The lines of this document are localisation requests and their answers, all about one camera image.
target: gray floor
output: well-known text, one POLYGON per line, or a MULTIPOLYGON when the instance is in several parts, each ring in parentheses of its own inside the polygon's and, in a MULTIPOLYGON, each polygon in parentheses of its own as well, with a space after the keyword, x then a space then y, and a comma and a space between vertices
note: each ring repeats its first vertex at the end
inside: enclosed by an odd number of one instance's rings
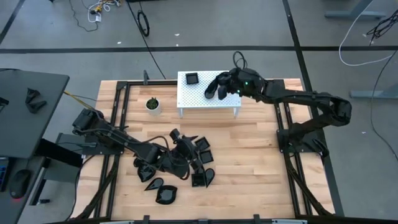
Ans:
MULTIPOLYGON (((86 10, 80 0, 71 0, 77 18, 88 29, 86 10)), ((96 2, 85 0, 85 4, 96 2)), ((358 1, 290 0, 290 7, 302 46, 339 45, 350 21, 325 19, 328 9, 349 9, 358 1)), ((16 1, 0 1, 0 29, 16 6, 16 1)), ((167 0, 142 3, 150 20, 150 46, 293 46, 282 1, 279 0, 167 0)), ((370 9, 391 14, 395 0, 375 1, 370 9)), ((26 0, 0 49, 52 49, 80 47, 143 47, 126 5, 103 14, 96 32, 86 33, 76 26, 67 0, 26 0)), ((378 22, 358 22, 345 45, 367 45, 368 30, 378 22)), ((375 45, 398 45, 398 26, 375 45)), ((154 57, 167 78, 179 70, 227 70, 233 67, 232 53, 155 52, 154 57)), ((243 52, 249 66, 265 78, 301 78, 295 52, 243 52)), ((343 52, 349 63, 366 62, 392 52, 343 52)), ((370 90, 384 63, 362 67, 343 65, 337 52, 304 52, 314 89, 349 98, 350 90, 370 90)), ((398 82, 398 56, 384 71, 379 88, 398 82)), ((0 67, 66 74, 71 77, 67 90, 95 98, 101 80, 141 79, 143 69, 151 78, 161 78, 148 53, 100 54, 0 54, 0 67)), ((387 146, 372 132, 369 100, 351 100, 350 125, 325 128, 331 161, 346 216, 398 219, 398 163, 387 146)), ((398 128, 396 101, 374 102, 374 123, 395 149, 398 128)), ((63 97, 45 137, 54 141, 59 132, 69 133, 81 106, 63 97)), ((51 204, 27 207, 20 223, 45 223, 63 220, 73 203, 73 185, 49 182, 43 195, 51 204)))

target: white cable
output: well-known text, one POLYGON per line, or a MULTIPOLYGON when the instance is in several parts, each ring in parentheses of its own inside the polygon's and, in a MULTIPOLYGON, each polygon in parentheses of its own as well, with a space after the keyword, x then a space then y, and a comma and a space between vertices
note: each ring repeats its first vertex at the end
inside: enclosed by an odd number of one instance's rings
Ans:
POLYGON ((341 62, 343 62, 345 65, 348 65, 348 66, 361 66, 361 65, 367 65, 367 64, 370 64, 370 63, 381 62, 381 61, 383 61, 383 60, 385 60, 385 59, 391 58, 391 56, 392 56, 392 55, 390 55, 390 56, 388 56, 388 57, 385 57, 385 58, 382 58, 382 59, 379 59, 379 60, 375 60, 375 61, 371 61, 371 62, 364 62, 364 63, 359 63, 359 64, 348 64, 348 63, 346 63, 346 62, 343 60, 343 58, 341 57, 341 46, 343 45, 344 41, 347 39, 347 36, 348 36, 349 32, 351 31, 351 29, 353 28, 355 22, 359 19, 359 17, 361 16, 361 14, 372 4, 372 2, 369 3, 368 6, 366 6, 366 8, 365 8, 361 13, 359 13, 358 17, 354 20, 353 24, 352 24, 351 27, 348 29, 346 36, 344 37, 343 41, 341 42, 340 46, 338 47, 338 55, 339 55, 339 57, 340 57, 341 62))
MULTIPOLYGON (((92 5, 92 6, 90 6, 90 7, 88 8, 88 10, 87 10, 87 19, 88 19, 88 22, 92 22, 92 23, 97 22, 97 20, 94 20, 94 21, 91 21, 91 20, 90 20, 90 14, 91 14, 90 11, 91 11, 91 8, 92 8, 92 7, 97 6, 97 5, 101 4, 102 2, 103 2, 102 0, 99 0, 96 4, 94 4, 94 5, 92 5)), ((109 5, 115 5, 115 3, 111 3, 111 2, 103 3, 102 8, 103 8, 106 12, 109 12, 109 11, 111 10, 111 7, 110 7, 109 5)), ((101 13, 100 13, 100 12, 97 12, 97 14, 99 15, 99 20, 101 21, 101 20, 102 20, 102 15, 101 15, 101 13)))
POLYGON ((99 4, 101 4, 101 1, 99 1, 98 3, 92 5, 92 6, 90 6, 90 7, 88 8, 88 10, 87 10, 87 19, 88 19, 88 22, 92 22, 92 23, 97 22, 96 20, 94 20, 94 21, 91 21, 91 20, 90 20, 90 11, 91 11, 91 8, 92 8, 92 7, 97 6, 97 5, 99 5, 99 4))

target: succulent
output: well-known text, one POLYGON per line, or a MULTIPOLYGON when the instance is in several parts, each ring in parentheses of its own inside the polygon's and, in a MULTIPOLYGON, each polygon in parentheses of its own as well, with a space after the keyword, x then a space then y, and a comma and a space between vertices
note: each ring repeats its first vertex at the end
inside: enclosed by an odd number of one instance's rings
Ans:
POLYGON ((156 109, 156 107, 159 105, 159 102, 156 100, 156 98, 151 98, 147 101, 147 108, 150 110, 156 109))

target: keyboard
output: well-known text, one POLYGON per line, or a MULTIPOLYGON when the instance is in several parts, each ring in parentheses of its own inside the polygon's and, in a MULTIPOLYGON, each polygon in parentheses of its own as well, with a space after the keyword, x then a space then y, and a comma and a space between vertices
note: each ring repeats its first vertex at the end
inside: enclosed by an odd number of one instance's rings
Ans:
POLYGON ((9 161, 7 157, 0 157, 0 192, 6 189, 8 164, 9 161))

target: computer mouse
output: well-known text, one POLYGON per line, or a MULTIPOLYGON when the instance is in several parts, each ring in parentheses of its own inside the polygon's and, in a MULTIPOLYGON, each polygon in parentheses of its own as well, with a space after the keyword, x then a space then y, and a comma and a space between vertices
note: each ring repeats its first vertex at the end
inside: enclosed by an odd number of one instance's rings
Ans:
POLYGON ((11 179, 10 195, 12 198, 18 199, 26 194, 27 186, 29 185, 30 171, 22 169, 18 171, 11 179))

